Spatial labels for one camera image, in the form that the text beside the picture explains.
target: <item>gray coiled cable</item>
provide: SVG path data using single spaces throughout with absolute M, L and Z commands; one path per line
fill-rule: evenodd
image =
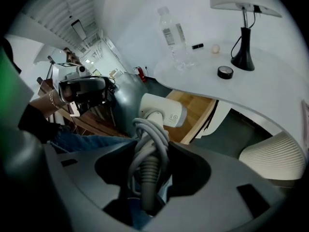
M 156 184 L 167 173 L 169 136 L 161 126 L 150 120 L 136 118 L 133 125 L 140 141 L 135 147 L 133 161 L 128 169 L 128 187 L 134 194 L 141 196 L 142 209 L 151 210 L 154 206 Z M 141 193 L 135 190 L 134 173 L 140 176 Z

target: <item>desk lamp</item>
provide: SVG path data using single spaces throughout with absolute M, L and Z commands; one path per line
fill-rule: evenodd
M 210 0 L 210 4 L 213 9 L 242 11 L 244 27 L 241 28 L 240 50 L 232 57 L 231 63 L 242 70 L 254 71 L 250 55 L 251 27 L 248 27 L 247 12 L 282 17 L 279 0 Z

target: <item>white curved table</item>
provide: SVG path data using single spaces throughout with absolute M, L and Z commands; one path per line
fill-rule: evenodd
M 303 142 L 301 107 L 302 100 L 309 103 L 309 86 L 303 79 L 306 77 L 299 76 L 275 56 L 253 47 L 251 55 L 255 70 L 241 70 L 230 62 L 233 44 L 219 45 L 219 54 L 205 49 L 193 53 L 199 65 L 182 72 L 173 67 L 172 56 L 168 54 L 157 64 L 154 77 L 171 89 L 236 104 L 272 121 L 292 137 L 308 160 L 308 150 Z M 217 69 L 222 65 L 234 70 L 232 79 L 217 76 Z

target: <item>black sleeve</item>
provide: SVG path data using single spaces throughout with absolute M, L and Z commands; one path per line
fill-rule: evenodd
M 55 137 L 59 124 L 48 122 L 40 110 L 28 105 L 18 124 L 19 129 L 35 135 L 42 143 Z

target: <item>blue jeans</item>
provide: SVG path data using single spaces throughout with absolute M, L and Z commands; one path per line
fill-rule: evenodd
M 112 146 L 123 142 L 132 142 L 136 139 L 125 137 L 109 136 L 80 136 L 71 133 L 67 128 L 61 127 L 57 135 L 50 144 L 64 153 L 76 152 L 81 150 L 94 150 L 102 147 Z

